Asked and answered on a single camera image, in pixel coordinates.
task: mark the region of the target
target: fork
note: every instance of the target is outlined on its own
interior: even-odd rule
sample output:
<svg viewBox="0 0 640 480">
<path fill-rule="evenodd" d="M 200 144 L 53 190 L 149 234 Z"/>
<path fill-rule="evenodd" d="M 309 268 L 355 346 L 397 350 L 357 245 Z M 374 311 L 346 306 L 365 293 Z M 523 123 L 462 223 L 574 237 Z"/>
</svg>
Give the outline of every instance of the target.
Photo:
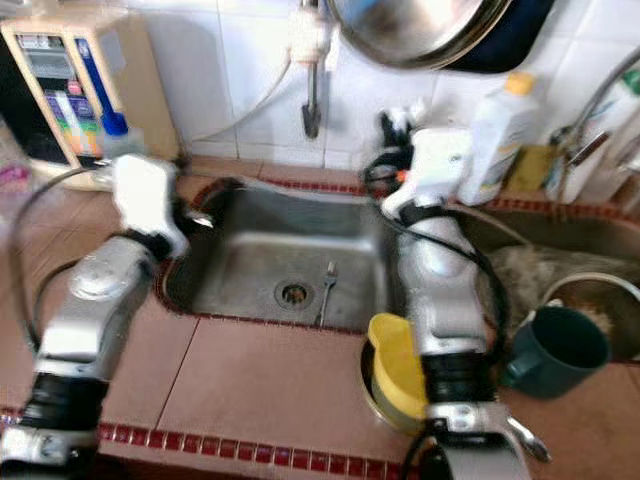
<svg viewBox="0 0 640 480">
<path fill-rule="evenodd" d="M 327 271 L 324 274 L 324 295 L 322 297 L 322 306 L 320 312 L 316 316 L 315 324 L 319 327 L 324 325 L 324 317 L 327 313 L 327 302 L 329 300 L 329 292 L 338 281 L 338 273 L 336 272 L 336 262 L 329 262 Z"/>
</svg>

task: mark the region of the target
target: black cable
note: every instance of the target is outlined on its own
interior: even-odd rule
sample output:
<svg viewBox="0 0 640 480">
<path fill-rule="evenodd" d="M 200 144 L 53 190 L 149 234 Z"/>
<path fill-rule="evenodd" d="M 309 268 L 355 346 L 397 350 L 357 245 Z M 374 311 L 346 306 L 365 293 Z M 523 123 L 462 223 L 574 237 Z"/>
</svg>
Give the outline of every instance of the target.
<svg viewBox="0 0 640 480">
<path fill-rule="evenodd" d="M 407 450 L 406 455 L 404 456 L 404 460 L 402 462 L 402 467 L 400 468 L 400 480 L 407 480 L 409 478 L 409 474 L 411 473 L 411 466 L 413 464 L 413 459 L 416 454 L 422 447 L 422 444 L 426 440 L 427 437 L 431 435 L 431 428 L 429 428 L 429 424 L 425 423 L 424 428 L 420 431 L 420 433 L 411 441 L 411 445 L 409 445 L 409 450 Z"/>
<path fill-rule="evenodd" d="M 384 212 L 380 209 L 380 206 L 376 202 L 373 192 L 370 190 L 367 184 L 367 174 L 365 173 L 365 188 L 369 194 L 369 197 L 373 201 L 374 211 L 378 214 L 380 219 L 389 227 L 394 229 L 398 233 L 405 233 L 411 235 L 413 237 L 419 238 L 421 240 L 427 240 L 435 245 L 446 248 L 447 250 L 460 255 L 463 258 L 475 263 L 478 268 L 487 276 L 489 280 L 489 287 L 492 292 L 492 304 L 493 304 L 493 314 L 495 317 L 496 323 L 496 340 L 493 344 L 492 349 L 485 354 L 485 359 L 489 362 L 490 365 L 495 364 L 504 351 L 504 345 L 506 343 L 507 338 L 507 325 L 509 320 L 509 297 L 507 295 L 507 290 L 502 284 L 502 281 L 498 278 L 493 267 L 491 266 L 491 262 L 489 259 L 480 252 L 477 248 L 473 252 L 467 252 L 464 249 L 460 248 L 457 245 L 454 245 L 446 240 L 442 240 L 441 238 L 434 237 L 431 235 L 427 235 L 422 232 L 416 232 L 411 230 L 400 222 L 387 217 Z M 449 215 L 452 212 L 448 212 L 445 208 L 441 208 L 439 213 L 435 213 L 432 215 L 433 217 Z"/>
<path fill-rule="evenodd" d="M 24 282 L 24 269 L 22 268 L 22 252 L 20 250 L 20 229 L 25 217 L 29 214 L 36 202 L 54 186 L 75 175 L 88 172 L 86 168 L 76 168 L 52 178 L 47 183 L 38 188 L 27 201 L 20 207 L 13 219 L 9 238 L 7 242 L 7 252 L 9 257 L 9 267 L 13 275 L 13 295 L 18 323 L 22 328 L 25 341 L 31 352 L 35 355 L 40 348 L 40 337 L 34 329 L 33 321 L 29 313 L 29 301 Z"/>
<path fill-rule="evenodd" d="M 42 302 L 44 300 L 44 295 L 47 292 L 47 288 L 51 284 L 52 280 L 62 272 L 73 268 L 79 261 L 80 259 L 77 258 L 54 268 L 49 273 L 47 273 L 46 277 L 44 277 L 44 279 L 38 285 L 35 294 L 35 300 L 33 302 L 33 317 L 31 319 L 31 326 L 33 327 L 34 332 L 38 332 L 38 326 L 40 325 L 40 319 L 42 318 Z"/>
</svg>

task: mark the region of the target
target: wall tile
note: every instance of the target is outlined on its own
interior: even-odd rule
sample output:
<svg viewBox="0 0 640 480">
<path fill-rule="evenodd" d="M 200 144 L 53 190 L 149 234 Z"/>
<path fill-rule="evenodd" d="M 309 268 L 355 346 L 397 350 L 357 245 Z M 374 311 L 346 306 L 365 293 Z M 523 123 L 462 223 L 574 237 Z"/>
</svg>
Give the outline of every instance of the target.
<svg viewBox="0 0 640 480">
<path fill-rule="evenodd" d="M 286 17 L 300 4 L 300 0 L 218 0 L 221 13 L 254 17 Z"/>
<path fill-rule="evenodd" d="M 374 64 L 346 44 L 329 81 L 326 147 L 354 151 L 378 135 L 377 115 L 388 107 L 430 103 L 436 75 L 430 70 L 394 70 Z"/>
<path fill-rule="evenodd" d="M 226 14 L 220 20 L 233 111 L 238 118 L 257 104 L 282 71 L 288 23 L 282 18 Z M 301 107 L 306 101 L 306 68 L 292 64 L 267 104 L 237 127 L 238 142 L 322 150 L 324 129 L 313 141 L 304 134 Z M 326 113 L 326 102 L 320 108 Z"/>
<path fill-rule="evenodd" d="M 638 0 L 593 0 L 578 38 L 640 43 Z"/>
<path fill-rule="evenodd" d="M 217 10 L 218 0 L 118 0 L 131 8 L 163 10 Z"/>
<path fill-rule="evenodd" d="M 557 0 L 543 28 L 546 35 L 571 36 L 578 28 L 592 0 Z"/>
<path fill-rule="evenodd" d="M 536 76 L 536 95 L 544 97 L 558 65 L 566 54 L 569 40 L 541 35 L 517 70 Z M 488 93 L 501 88 L 508 74 L 479 75 L 443 71 L 438 77 L 433 97 L 436 118 L 453 124 L 469 125 L 478 104 Z"/>
<path fill-rule="evenodd" d="M 538 141 L 546 142 L 555 129 L 571 124 L 604 77 L 632 49 L 631 44 L 574 41 L 549 87 Z"/>
<path fill-rule="evenodd" d="M 218 14 L 145 11 L 173 122 L 186 142 L 232 120 Z M 235 142 L 233 130 L 216 141 Z"/>
<path fill-rule="evenodd" d="M 189 148 L 194 155 L 237 158 L 238 146 L 235 142 L 194 142 Z"/>
<path fill-rule="evenodd" d="M 351 152 L 340 152 L 338 150 L 327 150 L 324 152 L 324 168 L 334 170 L 351 170 Z"/>
<path fill-rule="evenodd" d="M 282 145 L 238 144 L 240 158 L 247 160 L 264 160 L 283 165 L 301 165 L 305 167 L 322 167 L 323 151 L 285 147 Z"/>
</svg>

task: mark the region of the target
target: label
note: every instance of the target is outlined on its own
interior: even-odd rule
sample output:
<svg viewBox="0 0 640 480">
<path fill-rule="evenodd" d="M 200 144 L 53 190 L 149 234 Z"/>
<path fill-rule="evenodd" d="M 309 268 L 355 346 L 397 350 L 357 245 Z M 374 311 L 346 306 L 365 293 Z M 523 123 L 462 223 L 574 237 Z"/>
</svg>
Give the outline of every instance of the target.
<svg viewBox="0 0 640 480">
<path fill-rule="evenodd" d="M 87 98 L 62 91 L 47 91 L 45 97 L 73 153 L 101 157 L 100 126 Z"/>
<path fill-rule="evenodd" d="M 99 42 L 102 48 L 102 54 L 109 64 L 111 73 L 113 74 L 122 70 L 127 65 L 127 62 L 122 54 L 118 34 L 114 30 L 110 30 L 100 37 Z"/>
<path fill-rule="evenodd" d="M 511 165 L 513 165 L 513 161 L 515 160 L 517 153 L 518 151 L 516 150 L 504 160 L 501 160 L 500 162 L 494 164 L 487 171 L 487 175 L 484 177 L 482 185 L 480 185 L 480 189 L 489 190 L 500 186 L 500 184 L 502 183 L 502 179 L 511 168 Z"/>
<path fill-rule="evenodd" d="M 100 124 L 84 94 L 62 38 L 17 35 L 64 138 L 78 156 L 101 158 Z"/>
<path fill-rule="evenodd" d="M 502 146 L 498 148 L 498 152 L 503 155 L 512 155 L 514 151 L 520 148 L 530 128 L 531 118 L 529 113 L 514 116 L 506 127 L 507 135 L 500 142 Z"/>
</svg>

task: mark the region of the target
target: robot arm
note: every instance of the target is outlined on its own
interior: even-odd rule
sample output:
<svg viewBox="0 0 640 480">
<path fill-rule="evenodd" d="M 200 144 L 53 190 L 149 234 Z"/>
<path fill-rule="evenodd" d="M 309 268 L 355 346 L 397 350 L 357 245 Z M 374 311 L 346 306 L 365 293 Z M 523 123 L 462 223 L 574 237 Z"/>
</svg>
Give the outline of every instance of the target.
<svg viewBox="0 0 640 480">
<path fill-rule="evenodd" d="M 423 478 L 530 480 L 520 443 L 541 460 L 550 456 L 496 401 L 483 311 L 475 291 L 478 267 L 421 237 L 474 252 L 456 220 L 442 215 L 440 207 L 463 176 L 470 138 L 455 129 L 419 134 L 414 135 L 407 181 L 381 209 L 408 230 L 400 238 L 399 271 L 427 383 L 427 431 L 434 440 L 423 457 Z"/>
<path fill-rule="evenodd" d="M 67 297 L 45 330 L 22 420 L 2 436 L 2 478 L 86 475 L 131 320 L 159 264 L 187 248 L 173 219 L 175 175 L 166 162 L 134 155 L 117 160 L 114 199 L 125 233 L 72 270 Z"/>
</svg>

